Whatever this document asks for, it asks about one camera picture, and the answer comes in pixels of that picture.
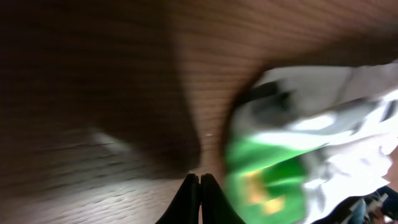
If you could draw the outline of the white Mr Robot t-shirt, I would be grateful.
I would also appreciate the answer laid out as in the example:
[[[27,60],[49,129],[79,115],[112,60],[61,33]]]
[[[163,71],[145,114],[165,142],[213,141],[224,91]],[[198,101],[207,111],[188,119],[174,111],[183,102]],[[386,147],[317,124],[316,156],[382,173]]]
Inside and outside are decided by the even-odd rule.
[[[313,223],[388,184],[397,62],[270,69],[233,111],[226,194],[245,223]]]

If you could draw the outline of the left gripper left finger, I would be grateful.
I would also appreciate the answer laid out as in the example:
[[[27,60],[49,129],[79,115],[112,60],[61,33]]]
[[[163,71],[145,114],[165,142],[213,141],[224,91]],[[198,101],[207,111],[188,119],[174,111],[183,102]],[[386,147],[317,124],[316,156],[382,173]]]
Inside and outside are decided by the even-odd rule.
[[[198,224],[200,204],[199,178],[188,174],[156,224]]]

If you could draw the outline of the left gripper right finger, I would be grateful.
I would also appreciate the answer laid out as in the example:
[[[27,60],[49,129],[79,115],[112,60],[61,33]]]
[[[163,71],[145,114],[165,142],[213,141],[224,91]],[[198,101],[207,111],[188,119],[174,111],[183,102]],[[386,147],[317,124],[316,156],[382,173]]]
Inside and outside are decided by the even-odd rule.
[[[203,224],[244,224],[213,175],[203,174],[200,185]]]

